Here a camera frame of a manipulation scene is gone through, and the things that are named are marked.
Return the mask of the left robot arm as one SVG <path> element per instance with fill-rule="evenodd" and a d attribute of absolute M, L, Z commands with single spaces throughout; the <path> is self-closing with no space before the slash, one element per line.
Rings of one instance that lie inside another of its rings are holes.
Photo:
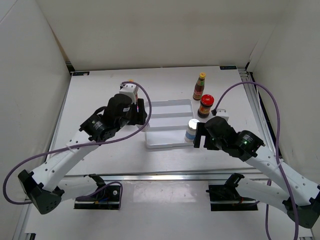
<path fill-rule="evenodd" d="M 18 174 L 23 191 L 42 215 L 65 200 L 78 197 L 100 200 L 107 187 L 101 177 L 89 174 L 68 181 L 66 174 L 101 145 L 114 143 L 113 137 L 126 125 L 144 128 L 149 119 L 142 98 L 114 95 L 80 125 L 65 148 L 53 151 L 48 160 L 33 170 Z"/>

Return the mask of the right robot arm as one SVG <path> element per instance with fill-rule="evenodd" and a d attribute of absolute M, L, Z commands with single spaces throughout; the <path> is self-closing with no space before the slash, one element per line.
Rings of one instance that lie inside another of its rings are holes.
<path fill-rule="evenodd" d="M 229 156 L 256 168 L 276 184 L 275 187 L 256 183 L 240 173 L 233 173 L 224 183 L 224 193 L 230 200 L 240 196 L 271 205 L 299 226 L 311 229 L 320 217 L 320 186 L 302 176 L 285 162 L 277 162 L 273 152 L 254 133 L 236 132 L 228 122 L 215 116 L 206 123 L 196 125 L 193 141 L 200 147 L 205 137 L 204 148 L 223 151 Z"/>

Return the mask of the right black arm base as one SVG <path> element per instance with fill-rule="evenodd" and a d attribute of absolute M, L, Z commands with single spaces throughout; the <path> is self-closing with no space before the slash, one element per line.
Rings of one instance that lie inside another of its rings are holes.
<path fill-rule="evenodd" d="M 224 184 L 210 184 L 206 192 L 209 194 L 211 212 L 244 212 L 257 211 L 258 201 L 241 196 L 236 188 L 245 176 L 233 173 Z"/>

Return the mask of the white silver-cap shaker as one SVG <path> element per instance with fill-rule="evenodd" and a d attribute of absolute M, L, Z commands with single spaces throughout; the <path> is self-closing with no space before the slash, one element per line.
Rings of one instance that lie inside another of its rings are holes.
<path fill-rule="evenodd" d="M 197 124 L 200 121 L 196 118 L 190 119 L 187 124 L 184 139 L 186 142 L 192 142 L 196 137 Z"/>

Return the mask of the red-lid sauce jar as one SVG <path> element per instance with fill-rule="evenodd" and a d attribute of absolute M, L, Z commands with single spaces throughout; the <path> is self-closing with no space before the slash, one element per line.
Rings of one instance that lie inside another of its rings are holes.
<path fill-rule="evenodd" d="M 214 97 L 210 94 L 204 94 L 200 99 L 200 106 L 197 110 L 197 115 L 200 118 L 206 118 L 211 112 L 211 107 L 214 104 Z"/>

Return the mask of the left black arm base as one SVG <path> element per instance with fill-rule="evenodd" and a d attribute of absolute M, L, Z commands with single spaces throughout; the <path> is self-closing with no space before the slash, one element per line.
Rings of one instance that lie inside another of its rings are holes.
<path fill-rule="evenodd" d="M 79 196 L 74 201 L 75 210 L 120 210 L 123 196 L 123 184 L 120 181 L 105 182 L 97 174 L 90 174 L 97 183 L 95 192 Z"/>

